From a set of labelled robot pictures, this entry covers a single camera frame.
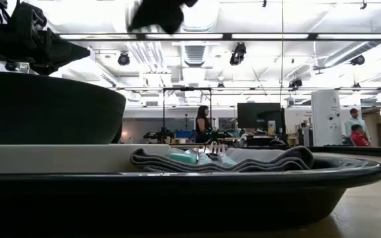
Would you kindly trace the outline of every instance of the computer monitor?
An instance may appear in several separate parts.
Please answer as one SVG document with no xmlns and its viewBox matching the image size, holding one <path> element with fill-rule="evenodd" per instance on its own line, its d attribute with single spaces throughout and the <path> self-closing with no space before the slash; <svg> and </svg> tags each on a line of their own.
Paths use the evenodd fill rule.
<svg viewBox="0 0 381 238">
<path fill-rule="evenodd" d="M 280 103 L 247 102 L 237 104 L 237 125 L 239 128 L 267 130 L 269 121 L 276 122 L 276 134 L 284 133 L 284 109 Z"/>
</svg>

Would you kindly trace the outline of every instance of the folded towel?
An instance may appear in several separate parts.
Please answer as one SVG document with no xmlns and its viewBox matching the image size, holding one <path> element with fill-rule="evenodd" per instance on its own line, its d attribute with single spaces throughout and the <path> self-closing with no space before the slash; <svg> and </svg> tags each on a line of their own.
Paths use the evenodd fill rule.
<svg viewBox="0 0 381 238">
<path fill-rule="evenodd" d="M 225 154 L 227 160 L 230 159 L 233 163 L 207 162 L 207 158 L 204 157 L 203 163 L 191 165 L 166 157 L 168 153 L 148 154 L 144 149 L 137 149 L 132 153 L 130 162 L 145 171 L 182 173 L 289 171 L 311 169 L 314 164 L 311 151 L 303 146 L 286 151 L 231 148 Z"/>
</svg>

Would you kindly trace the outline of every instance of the red shirt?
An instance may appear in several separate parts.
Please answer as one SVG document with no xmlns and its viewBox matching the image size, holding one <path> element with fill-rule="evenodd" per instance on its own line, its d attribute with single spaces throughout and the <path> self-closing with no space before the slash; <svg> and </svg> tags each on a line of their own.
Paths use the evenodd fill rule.
<svg viewBox="0 0 381 238">
<path fill-rule="evenodd" d="M 364 134 L 351 133 L 351 139 L 356 146 L 366 147 L 370 146 L 367 137 Z"/>
</svg>

